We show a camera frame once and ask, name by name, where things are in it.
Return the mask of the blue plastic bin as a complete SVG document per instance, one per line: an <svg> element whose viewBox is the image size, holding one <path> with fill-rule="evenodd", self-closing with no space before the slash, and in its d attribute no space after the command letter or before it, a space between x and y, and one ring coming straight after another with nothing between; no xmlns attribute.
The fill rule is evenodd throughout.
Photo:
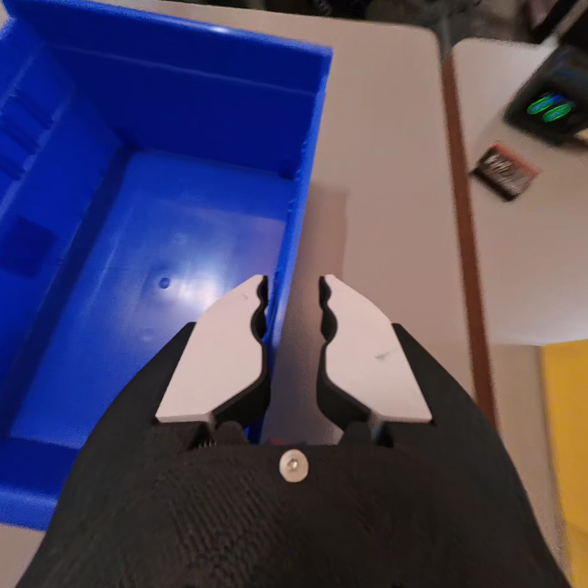
<svg viewBox="0 0 588 588"><path fill-rule="evenodd" d="M1 523L45 531L113 399L268 276L281 338L333 49L91 1L4 1Z"/></svg>

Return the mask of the grey desk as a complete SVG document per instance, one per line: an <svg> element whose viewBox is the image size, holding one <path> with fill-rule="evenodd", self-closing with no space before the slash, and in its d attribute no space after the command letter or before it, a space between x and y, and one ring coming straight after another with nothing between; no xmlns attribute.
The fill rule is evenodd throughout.
<svg viewBox="0 0 588 588"><path fill-rule="evenodd" d="M358 79L336 87L338 59L333 54L320 127L325 101L343 102L344 90L359 87ZM490 499L482 499L472 481L483 468L483 451L474 444L497 444L501 452L500 439L432 349L417 341L397 311L385 309L394 296L411 295L424 311L422 320L432 322L433 302L422 300L423 288L410 291L410 281L430 274L433 250L407 266L405 276L393 265L427 243L415 231L418 222L447 230L454 222L447 156L440 156L443 123L434 120L426 130L427 113L415 102L424 92L388 80L392 112L378 125L391 117L392 128L380 139L375 130L365 140L344 139L333 181L311 180L307 197L311 189L319 195L319 188L324 195L343 194L348 220L362 225L358 242L372 251L355 276L339 279L392 322L433 422L387 423L379 432L353 423L335 445L286 446L251 444L237 422L214 429L158 423L156 411L198 320L189 322L128 381L92 429L18 587L489 582L486 532L471 518L490 512ZM277 353L286 351L282 331L273 364L264 342L268 408L276 400ZM246 428L249 433L256 434L263 419Z"/></svg>

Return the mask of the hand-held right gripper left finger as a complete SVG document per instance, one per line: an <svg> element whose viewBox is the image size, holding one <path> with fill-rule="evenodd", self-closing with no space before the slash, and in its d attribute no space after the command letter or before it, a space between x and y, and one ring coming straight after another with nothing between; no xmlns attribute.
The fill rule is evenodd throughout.
<svg viewBox="0 0 588 588"><path fill-rule="evenodd" d="M268 276L254 275L198 319L155 414L158 423L196 422L246 429L270 401Z"/></svg>

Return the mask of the small black packet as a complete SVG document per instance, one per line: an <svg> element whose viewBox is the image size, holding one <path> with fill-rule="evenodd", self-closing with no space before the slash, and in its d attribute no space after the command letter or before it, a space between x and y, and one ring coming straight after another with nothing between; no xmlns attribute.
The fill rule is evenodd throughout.
<svg viewBox="0 0 588 588"><path fill-rule="evenodd" d="M540 175L536 166L502 142L492 143L470 172L478 182L503 202L513 202Z"/></svg>

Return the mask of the black device with green lights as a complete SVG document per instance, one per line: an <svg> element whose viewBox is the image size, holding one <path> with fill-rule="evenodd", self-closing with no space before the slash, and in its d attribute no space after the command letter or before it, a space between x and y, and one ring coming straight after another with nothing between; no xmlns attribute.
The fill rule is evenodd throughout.
<svg viewBox="0 0 588 588"><path fill-rule="evenodd" d="M507 105L508 125L551 145L587 143L587 52L556 48Z"/></svg>

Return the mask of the grey side table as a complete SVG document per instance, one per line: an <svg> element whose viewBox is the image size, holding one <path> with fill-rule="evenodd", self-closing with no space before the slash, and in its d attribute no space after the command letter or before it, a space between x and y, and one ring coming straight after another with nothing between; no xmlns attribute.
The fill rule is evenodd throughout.
<svg viewBox="0 0 588 588"><path fill-rule="evenodd" d="M452 50L467 171L496 142L539 170L513 202L469 177L493 345L587 339L587 149L550 146L503 121L513 95L554 48L469 38Z"/></svg>

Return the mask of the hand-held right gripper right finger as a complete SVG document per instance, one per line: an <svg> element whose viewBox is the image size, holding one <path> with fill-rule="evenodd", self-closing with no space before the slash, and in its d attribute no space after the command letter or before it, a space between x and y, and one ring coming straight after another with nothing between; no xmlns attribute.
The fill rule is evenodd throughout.
<svg viewBox="0 0 588 588"><path fill-rule="evenodd" d="M377 305L335 275L319 278L320 349L317 402L340 430L364 423L431 424L433 415L392 322Z"/></svg>

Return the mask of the yellow plastic bin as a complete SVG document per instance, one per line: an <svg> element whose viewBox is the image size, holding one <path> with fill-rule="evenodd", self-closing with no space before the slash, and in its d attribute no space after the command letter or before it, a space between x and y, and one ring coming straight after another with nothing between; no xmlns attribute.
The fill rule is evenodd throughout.
<svg viewBox="0 0 588 588"><path fill-rule="evenodd" d="M541 371L570 583L587 587L587 340L542 347Z"/></svg>

